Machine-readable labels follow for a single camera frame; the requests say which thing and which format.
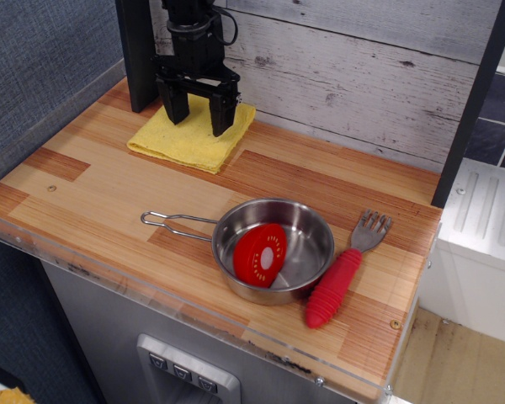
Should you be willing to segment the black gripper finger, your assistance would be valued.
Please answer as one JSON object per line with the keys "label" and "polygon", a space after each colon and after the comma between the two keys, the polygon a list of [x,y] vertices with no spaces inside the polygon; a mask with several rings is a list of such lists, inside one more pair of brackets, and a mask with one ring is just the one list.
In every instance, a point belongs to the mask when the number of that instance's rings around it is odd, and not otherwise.
{"label": "black gripper finger", "polygon": [[239,91],[236,83],[222,83],[210,96],[210,117],[215,137],[221,136],[234,123]]}
{"label": "black gripper finger", "polygon": [[177,125],[189,116],[188,93],[179,82],[157,79],[157,88],[170,121]]}

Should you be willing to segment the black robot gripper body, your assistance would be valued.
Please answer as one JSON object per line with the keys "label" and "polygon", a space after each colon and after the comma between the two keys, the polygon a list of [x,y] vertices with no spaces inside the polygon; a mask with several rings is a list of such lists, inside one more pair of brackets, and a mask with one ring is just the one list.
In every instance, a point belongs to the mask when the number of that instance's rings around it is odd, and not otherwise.
{"label": "black robot gripper body", "polygon": [[220,25],[170,25],[173,53],[156,55],[158,78],[179,82],[190,94],[207,98],[222,83],[238,84],[240,76],[225,66],[224,39]]}

